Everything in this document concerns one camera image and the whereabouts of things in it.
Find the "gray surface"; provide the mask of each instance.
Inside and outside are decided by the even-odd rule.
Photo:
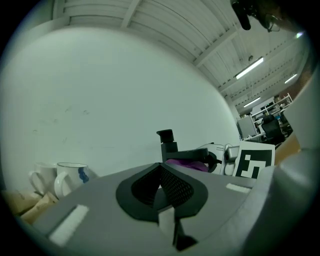
[[[1,164],[1,152],[0,152],[0,189],[1,190],[5,190],[6,189],[4,173],[2,171],[2,164]]]
[[[238,127],[241,130],[243,139],[248,136],[255,136],[258,134],[255,124],[250,115],[247,115],[239,119],[237,122],[238,122]]]
[[[229,183],[252,188],[256,179],[219,175],[168,164],[181,173],[205,184],[208,200],[195,217],[183,218],[181,224],[187,236],[202,241],[217,231],[243,204],[248,194],[226,188]]]
[[[274,168],[269,166],[263,169],[244,203],[215,233],[196,246],[182,251],[180,255],[240,255],[267,199]]]
[[[208,189],[208,200],[200,212],[181,220],[186,235],[198,243],[177,252],[172,241],[156,223],[138,221],[127,215],[116,201],[119,183],[148,167],[144,165],[93,180],[66,196],[34,224],[47,235],[77,204],[90,208],[66,247],[80,255],[226,255],[240,252],[257,220],[268,194],[273,168],[259,179],[223,176],[168,166],[198,179]],[[228,183],[252,188],[249,194],[226,188]]]
[[[104,176],[81,186],[44,213],[34,224],[43,234],[77,204],[89,207],[67,248],[81,255],[167,255],[176,251],[157,223],[138,221],[118,205],[116,189],[121,181],[150,167],[144,165]]]
[[[43,234],[38,232],[33,226],[31,226],[26,221],[22,220],[20,217],[15,218],[17,224],[24,231],[24,233],[32,238],[32,241],[45,253],[45,255],[59,255],[59,256],[76,256],[77,254],[71,251],[61,248],[54,243],[50,242]]]
[[[294,99],[284,116],[302,149],[320,149],[320,66]]]
[[[302,150],[275,168],[268,200],[251,230],[244,255],[268,253],[309,209],[319,189],[320,150]]]

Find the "table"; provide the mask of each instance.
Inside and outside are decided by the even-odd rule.
[[[288,126],[290,126],[290,124],[288,123],[288,122],[286,122],[286,123],[280,123],[280,128],[282,129],[282,128],[285,128],[285,127],[288,127]]]
[[[252,137],[249,136],[249,137],[243,138],[242,140],[243,140],[243,141],[249,141],[249,140],[252,140],[252,139],[256,139],[256,138],[262,137],[262,136],[264,136],[264,135],[266,135],[265,132],[260,133],[260,134],[255,135],[255,136],[252,136]]]

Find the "ceiling light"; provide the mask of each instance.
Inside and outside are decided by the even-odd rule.
[[[295,38],[299,38],[299,37],[301,37],[303,34],[304,34],[303,32],[299,32],[299,33],[297,33],[297,34],[295,35]]]
[[[250,103],[248,103],[247,105],[244,105],[243,107],[245,108],[245,107],[249,106],[250,104],[252,104],[252,103],[254,103],[254,102],[256,102],[256,101],[260,100],[260,98],[261,98],[261,97],[256,98],[255,100],[251,101],[251,102],[250,102]]]
[[[291,79],[294,79],[296,77],[297,74],[294,74],[293,76],[291,76],[287,81],[285,81],[284,83],[288,83]]]
[[[239,74],[237,74],[235,76],[235,78],[239,79],[239,78],[243,77],[246,73],[248,73],[249,71],[253,70],[256,66],[258,66],[262,62],[264,62],[264,58],[263,57],[257,59],[254,63],[252,63],[250,66],[248,66],[244,71],[241,71]]]

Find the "ceiling beam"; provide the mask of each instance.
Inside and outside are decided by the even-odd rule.
[[[65,0],[54,0],[53,2],[53,11],[52,19],[61,18],[64,15]]]
[[[294,38],[290,41],[287,41],[285,43],[283,43],[282,45],[280,45],[277,49],[275,49],[274,51],[272,51],[271,53],[267,54],[266,56],[263,57],[263,63],[266,64],[269,61],[271,61],[275,56],[277,56],[279,53],[281,53],[282,51],[286,50],[288,47],[290,47],[291,45],[293,45],[295,42],[297,42],[297,39]],[[253,69],[251,71],[252,72],[257,72],[257,70],[259,70],[259,68],[261,68],[263,65],[259,65],[257,66],[255,69]],[[223,84],[219,90],[221,93],[223,93],[225,90],[229,89],[230,87],[234,86],[238,81],[240,81],[241,79],[244,79],[246,77],[246,75],[242,76],[240,79],[236,79],[236,77],[232,78],[230,81],[226,82],[225,84]]]
[[[121,24],[121,28],[127,28],[132,20],[132,17],[134,16],[141,0],[132,0],[131,4],[129,5],[128,10],[126,11],[124,15],[124,19]]]
[[[286,65],[284,65],[283,67],[279,68],[278,70],[274,71],[274,72],[270,72],[267,76],[266,79],[260,80],[259,82],[257,82],[256,84],[252,84],[249,88],[241,91],[240,93],[238,93],[235,96],[231,96],[232,101],[234,102],[235,100],[241,98],[242,96],[248,94],[249,92],[251,92],[252,90],[255,90],[263,85],[265,85],[266,83],[269,83],[272,79],[277,78],[279,75],[282,75],[283,72],[285,72],[286,70],[288,70],[288,68],[291,65],[291,62],[288,62]]]
[[[306,49],[305,49],[305,51],[304,51],[304,54],[303,54],[303,57],[302,57],[302,60],[301,60],[301,64],[300,64],[300,66],[299,66],[299,68],[298,68],[298,70],[297,70],[297,74],[298,74],[298,77],[301,75],[301,73],[302,73],[302,71],[303,71],[303,69],[304,69],[304,67],[305,67],[305,65],[306,65],[306,63],[307,63],[307,60],[308,60],[308,57],[309,57],[309,53],[310,53],[310,49],[307,47]],[[287,89],[289,86],[291,86],[292,85],[292,83],[284,83],[284,82],[278,82],[276,85],[275,85],[275,87],[273,87],[274,89],[272,89],[272,90],[270,90],[270,91],[267,91],[267,92],[265,92],[262,96],[260,96],[261,97],[261,99],[263,100],[263,101],[265,101],[265,100],[267,100],[267,99],[269,99],[269,98],[271,98],[272,96],[275,96],[275,95],[277,95],[277,94],[279,94],[279,93],[281,93],[283,90],[285,90],[285,89]],[[243,111],[245,111],[244,110],[245,108],[243,107],[243,106],[238,106],[237,107],[237,110],[239,111],[239,112],[243,112]]]
[[[236,107],[236,109],[238,110],[239,113],[243,113],[243,112],[248,111],[249,109],[253,109],[255,106],[261,104],[262,102],[266,101],[267,99],[270,99],[272,96],[275,96],[275,95],[281,93],[288,86],[283,81],[280,81],[277,84],[275,84],[274,87],[275,87],[275,89],[270,90],[269,92],[265,92],[263,95],[260,95],[260,96],[257,95],[256,97],[261,97],[261,99],[259,101],[257,101],[256,103],[250,104],[247,107],[238,106],[238,107]],[[243,105],[248,104],[250,101],[253,101],[253,99],[249,100],[248,102],[243,103]]]
[[[237,35],[238,28],[232,27],[222,36],[220,36],[213,44],[211,44],[198,58],[195,59],[193,64],[199,68],[203,65],[208,58],[214,55],[221,47],[223,47],[229,40]]]

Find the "black mesh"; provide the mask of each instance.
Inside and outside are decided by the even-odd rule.
[[[165,168],[161,166],[159,168],[161,168],[161,187],[172,206],[175,208],[188,201],[194,194],[193,187]]]
[[[132,194],[141,203],[153,207],[155,196],[160,185],[160,167],[148,172],[136,180],[131,187]]]

